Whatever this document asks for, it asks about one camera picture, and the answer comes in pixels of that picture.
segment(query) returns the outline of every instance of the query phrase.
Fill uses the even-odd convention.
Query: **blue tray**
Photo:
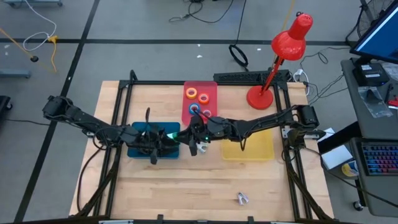
[[[180,123],[178,122],[149,122],[149,124],[155,124],[159,128],[164,128],[165,132],[167,134],[169,133],[176,133],[180,131]],[[131,125],[133,128],[142,131],[144,130],[146,123],[145,122],[134,122]],[[178,159],[180,155],[180,146],[177,146],[176,152],[170,153],[166,156],[160,157],[159,159]],[[149,155],[145,155],[141,152],[139,152],[136,148],[129,148],[127,150],[127,156],[131,158],[136,158],[136,159],[147,159],[149,158]]]

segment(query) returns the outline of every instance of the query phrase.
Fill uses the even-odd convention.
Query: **colorful keyboard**
[[[362,142],[368,175],[398,175],[398,143]]]

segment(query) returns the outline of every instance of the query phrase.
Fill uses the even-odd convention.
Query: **white cable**
[[[297,71],[293,74],[293,80],[295,82],[299,82],[298,80],[296,80],[296,75],[298,75],[298,79],[300,79],[300,76],[303,75],[303,74],[305,76],[305,79],[307,79],[307,83],[309,83],[310,80],[308,79],[307,74],[301,68],[297,69]],[[307,92],[305,93],[305,95],[308,96],[308,94],[310,94],[310,87],[309,86],[307,87]]]
[[[39,47],[41,47],[51,36],[54,35],[55,31],[57,30],[57,25],[56,25],[56,23],[54,23],[54,22],[51,21],[50,19],[47,19],[46,17],[44,17],[44,16],[40,15],[38,12],[36,12],[36,11],[33,9],[33,7],[29,4],[29,2],[27,2],[27,0],[24,0],[24,1],[25,1],[26,4],[30,7],[30,9],[31,9],[34,13],[36,13],[36,15],[38,15],[38,16],[40,16],[41,18],[45,19],[46,21],[49,21],[49,22],[51,22],[52,24],[54,24],[54,31],[51,33],[51,35],[49,35],[47,32],[37,32],[37,33],[35,33],[35,34],[29,36],[28,38],[26,38],[26,39],[24,40],[24,42],[22,43],[22,46],[24,47],[24,49],[27,50],[27,51],[33,51],[33,50],[36,50],[36,49],[38,49]],[[44,39],[44,41],[43,41],[41,44],[39,44],[38,46],[36,46],[36,47],[34,47],[34,48],[32,48],[32,49],[27,49],[26,46],[25,46],[26,42],[27,42],[29,39],[31,39],[32,37],[34,37],[34,36],[36,36],[36,35],[39,35],[39,34],[45,34],[45,35],[47,36],[47,38]]]

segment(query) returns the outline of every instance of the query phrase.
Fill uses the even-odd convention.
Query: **ring toy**
[[[195,99],[197,97],[197,89],[195,88],[187,88],[185,95],[188,97],[188,99]]]
[[[209,95],[207,95],[206,93],[202,93],[201,95],[199,95],[199,103],[206,105],[209,103]]]
[[[203,114],[206,115],[207,117],[211,117],[211,111],[210,110],[204,110]]]
[[[192,103],[191,105],[189,105],[189,113],[190,114],[195,114],[195,112],[193,112],[193,109],[195,109],[200,111],[200,106],[197,103]]]

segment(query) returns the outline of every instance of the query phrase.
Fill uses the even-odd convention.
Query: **lamp base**
[[[270,90],[264,92],[260,95],[262,86],[254,86],[250,88],[248,94],[246,95],[246,100],[249,105],[257,110],[267,109],[274,101],[274,96]]]

